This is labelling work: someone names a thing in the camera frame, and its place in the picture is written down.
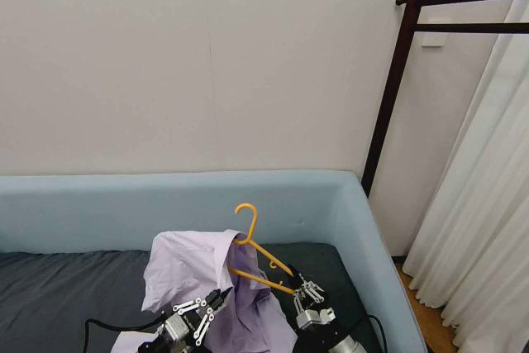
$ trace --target sheer curtain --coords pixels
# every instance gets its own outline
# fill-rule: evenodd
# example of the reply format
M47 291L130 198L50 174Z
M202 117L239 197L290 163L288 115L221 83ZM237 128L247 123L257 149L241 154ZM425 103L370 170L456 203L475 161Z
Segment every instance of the sheer curtain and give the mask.
M507 21L529 21L515 0ZM403 266L460 353L529 339L529 36L499 36Z

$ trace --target plastic hanger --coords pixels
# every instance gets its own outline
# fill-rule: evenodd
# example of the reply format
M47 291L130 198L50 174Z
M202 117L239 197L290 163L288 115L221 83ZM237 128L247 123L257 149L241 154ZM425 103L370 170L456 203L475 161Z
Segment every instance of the plastic hanger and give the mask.
M287 265L285 265L283 262L278 260L275 256L270 254L267 250L265 250L263 247L261 247L259 244L257 244L255 241L253 241L251 239L251 237L254 234L255 225L257 224L257 208L253 204L241 203L235 209L235 214L237 215L242 208L249 208L253 212L254 216L253 216L253 218L251 220L250 230L248 231L248 234L246 235L246 238L243 239L243 240L233 239L233 244L237 244L238 246L243 246L245 244L249 244L250 246L254 247L258 252L260 252L262 255L264 255L266 258L268 258L270 260L270 267L271 268L274 269L274 268L276 268L278 266L279 268L284 270L287 274L293 276L292 270L290 270L290 268ZM253 274L243 272L242 270L238 270L238 269L232 268L230 266L228 266L228 270L230 271L230 273L238 274L241 277L245 277L247 279L254 280L254 281L258 282L258 283L262 283L262 284L268 285L269 287L272 287L273 289L278 289L278 290L283 291L285 293L290 293L290 294L294 295L294 290L293 289L289 289L288 287L284 287L282 285L283 282L281 282L281 284L277 284L277 283L274 283L274 282L269 281L267 279L263 279L263 278L261 278L259 276L255 276Z

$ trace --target dark wood rack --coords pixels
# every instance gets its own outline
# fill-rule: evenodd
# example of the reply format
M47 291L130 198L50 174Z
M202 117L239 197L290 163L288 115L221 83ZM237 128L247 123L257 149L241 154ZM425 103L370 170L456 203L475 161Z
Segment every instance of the dark wood rack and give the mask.
M407 57L412 46L415 32L459 32L459 33L513 33L529 34L529 22L517 23L471 23L471 24L418 24L421 9L424 6L439 4L478 2L483 0L396 0L397 5L406 4L403 20L398 31L397 44L393 52L388 79L384 87L379 115L374 126L369 153L362 175L362 187L369 196L374 175L379 165L380 154L384 146L389 121L397 99L398 89L406 68Z

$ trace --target light blue bed frame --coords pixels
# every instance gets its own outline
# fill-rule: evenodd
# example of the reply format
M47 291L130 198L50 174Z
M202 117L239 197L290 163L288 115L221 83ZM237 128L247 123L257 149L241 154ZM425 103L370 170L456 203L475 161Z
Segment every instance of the light blue bed frame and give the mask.
M427 351L364 191L352 173L325 170L0 177L0 250L149 250L168 230L247 231L261 243L335 246L390 353Z

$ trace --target wooden floor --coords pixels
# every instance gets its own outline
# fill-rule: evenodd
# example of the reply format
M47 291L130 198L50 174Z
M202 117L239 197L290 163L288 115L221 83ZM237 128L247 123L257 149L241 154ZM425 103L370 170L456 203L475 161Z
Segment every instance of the wooden floor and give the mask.
M454 353L457 348L452 345L454 330L451 327L443 327L441 323L441 310L427 308L415 299L415 291L408 288L412 278L403 273L402 265L396 265L398 274L406 288L407 297L412 304L415 317L421 327L422 335L428 346L434 353Z

